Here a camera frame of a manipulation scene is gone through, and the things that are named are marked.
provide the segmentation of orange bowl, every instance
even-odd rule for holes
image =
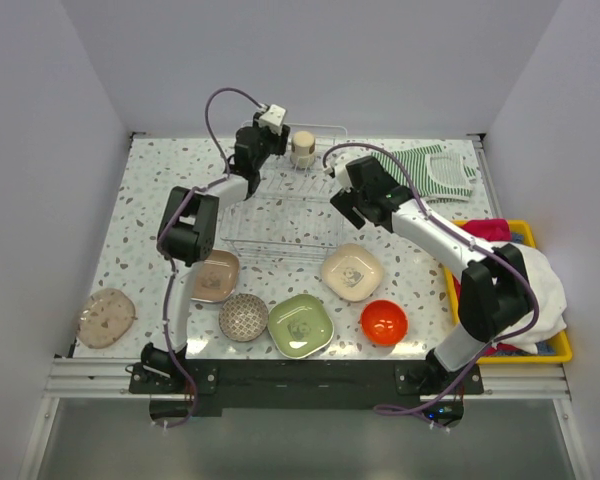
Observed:
[[[376,345],[391,347],[407,334],[407,314],[389,300],[375,300],[360,315],[362,331]]]

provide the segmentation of striped towel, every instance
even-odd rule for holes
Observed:
[[[469,201],[476,171],[467,167],[460,155],[442,151],[440,145],[391,152],[411,175],[415,187],[429,200]],[[389,174],[402,185],[406,179],[398,166],[386,155],[374,154]]]

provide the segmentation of red towel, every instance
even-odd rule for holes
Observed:
[[[476,237],[484,238],[490,242],[509,242],[511,241],[511,231],[509,230],[509,224],[503,218],[494,218],[489,220],[470,220],[465,223],[462,227],[463,230],[469,232],[471,235]],[[460,283],[455,278],[453,279],[453,285],[456,289],[456,295],[460,298]],[[516,347],[511,345],[505,345],[503,343],[498,345],[498,348],[490,348],[487,350],[485,355],[493,355],[496,351],[517,351]]]

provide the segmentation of green plate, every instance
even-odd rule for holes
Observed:
[[[296,295],[269,313],[269,333],[285,357],[299,359],[329,345],[333,322],[316,297]]]

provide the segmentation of dish rack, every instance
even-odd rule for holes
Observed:
[[[344,218],[329,203],[339,190],[322,172],[322,154],[346,141],[344,127],[288,124],[289,144],[294,131],[307,130],[316,138],[316,160],[302,168],[287,154],[268,160],[260,170],[255,195],[224,211],[220,238],[238,257],[295,258],[322,261],[340,244]]]

